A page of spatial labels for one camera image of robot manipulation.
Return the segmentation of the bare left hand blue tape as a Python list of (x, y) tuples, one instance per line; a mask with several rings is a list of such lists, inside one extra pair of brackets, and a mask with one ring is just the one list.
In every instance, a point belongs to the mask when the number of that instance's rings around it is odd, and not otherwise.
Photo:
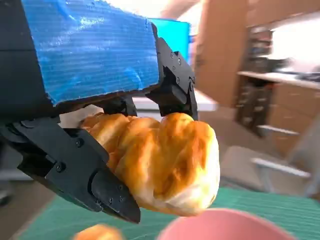
[(198, 119), (195, 75), (147, 18), (100, 0), (0, 3), (3, 159), (65, 200), (139, 223), (137, 202), (106, 166), (109, 154), (60, 115), (88, 105), (136, 115), (143, 93), (166, 116)]

